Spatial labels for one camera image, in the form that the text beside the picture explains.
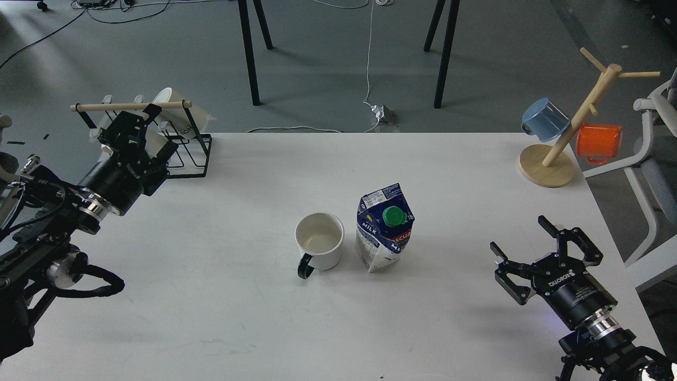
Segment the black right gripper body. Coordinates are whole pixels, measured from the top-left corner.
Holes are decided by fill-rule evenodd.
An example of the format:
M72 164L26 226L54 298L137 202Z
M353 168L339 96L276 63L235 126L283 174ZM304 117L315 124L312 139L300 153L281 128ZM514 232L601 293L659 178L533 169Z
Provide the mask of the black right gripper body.
M559 229L553 238L556 251L531 264L510 259L497 264L495 280L519 305L542 297L569 330L578 330L618 301L588 272L603 255L582 229Z

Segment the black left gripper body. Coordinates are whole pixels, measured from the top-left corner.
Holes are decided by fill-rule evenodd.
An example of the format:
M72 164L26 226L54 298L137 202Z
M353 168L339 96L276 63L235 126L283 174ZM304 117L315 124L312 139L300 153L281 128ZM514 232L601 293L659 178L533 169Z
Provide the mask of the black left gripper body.
M155 166L145 151L141 115L121 112L104 132L102 142L112 155L95 164L78 186L108 203L116 215L125 215L141 195L151 196L169 176L167 166Z

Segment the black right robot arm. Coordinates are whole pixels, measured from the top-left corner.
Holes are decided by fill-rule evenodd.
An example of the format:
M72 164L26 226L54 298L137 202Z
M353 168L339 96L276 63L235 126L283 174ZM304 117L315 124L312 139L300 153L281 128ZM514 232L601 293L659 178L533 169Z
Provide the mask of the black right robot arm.
M539 225L556 241L556 250L531 263L512 261L495 243L494 277L520 305L540 296L569 329L559 340L564 351L557 380L570 380L576 367L601 380L675 380L675 362L655 349L636 346L636 336L611 316L618 302L589 273L603 255L579 227L557 229L546 217Z

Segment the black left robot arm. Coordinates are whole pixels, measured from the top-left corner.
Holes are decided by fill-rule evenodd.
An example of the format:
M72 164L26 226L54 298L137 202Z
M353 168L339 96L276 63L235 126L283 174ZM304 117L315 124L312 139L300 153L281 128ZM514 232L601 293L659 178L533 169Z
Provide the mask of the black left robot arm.
M139 104L140 115L120 111L98 140L111 150L78 184L38 165L15 185L19 198L2 227L15 246L2 255L2 359L31 347L37 321L56 297L109 297L121 292L118 275L89 263L70 242L75 231L96 234L108 214L125 215L141 195L152 195L169 176L178 145L149 125L160 104Z

